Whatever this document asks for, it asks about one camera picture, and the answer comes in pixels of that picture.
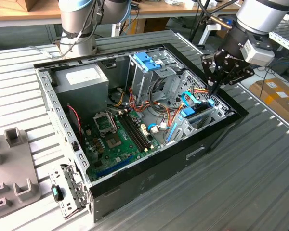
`expansion slot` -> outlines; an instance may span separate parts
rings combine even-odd
[[[150,144],[143,137],[143,135],[128,114],[119,115],[118,119],[131,140],[137,146],[138,151],[142,153],[143,151],[145,151],[145,149],[148,150],[150,148]]]
[[[112,167],[109,167],[109,168],[107,168],[107,169],[105,169],[105,170],[103,170],[103,171],[101,171],[101,172],[98,172],[98,173],[96,174],[96,176],[99,178],[99,177],[106,176],[106,175],[108,175],[109,173],[112,173],[112,172],[118,170],[119,168],[127,165],[127,164],[130,162],[130,159],[132,159],[132,157],[133,157],[133,156],[131,155],[129,158],[121,161],[120,163],[117,163],[116,165],[113,165]]]

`slotted metal surface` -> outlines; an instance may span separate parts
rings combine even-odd
[[[163,42],[200,64],[199,52],[171,31],[103,38],[97,44],[106,52]],[[52,45],[41,48],[58,55]],[[48,171],[64,161],[64,154],[32,66],[46,61],[30,48],[0,51],[0,133],[15,126],[27,131],[42,190],[38,202],[1,218],[0,231],[288,229],[289,128],[239,86],[225,90],[249,115],[216,150],[96,224],[86,210],[62,219]]]
[[[289,50],[289,22],[281,21],[274,32],[270,33],[270,38]]]

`wooden table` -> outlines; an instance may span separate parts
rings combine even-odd
[[[171,6],[163,1],[150,2],[144,1],[139,3],[139,19],[144,18],[169,18],[180,16],[195,16],[197,7],[186,9],[184,4],[179,6]],[[234,14],[239,7],[231,5],[221,12],[223,14]],[[135,18],[137,13],[131,12],[131,18]],[[61,23],[60,10],[57,0],[39,0],[30,12],[22,12],[0,8],[0,27],[2,26],[29,26],[29,25],[45,25]]]

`open computer tower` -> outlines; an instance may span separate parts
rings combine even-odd
[[[170,44],[35,65],[67,163],[49,173],[64,218],[94,222],[214,149],[248,112]]]

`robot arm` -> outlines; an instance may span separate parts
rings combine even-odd
[[[130,15],[130,3],[131,0],[59,0],[63,33],[58,43],[62,57],[97,53],[96,27],[124,22]]]
[[[237,12],[237,22],[212,55],[203,55],[202,66],[209,94],[220,86],[233,85],[252,75],[250,64],[267,66],[275,54],[269,43],[273,31],[289,11],[289,0],[245,0]],[[215,69],[210,67],[215,62]]]

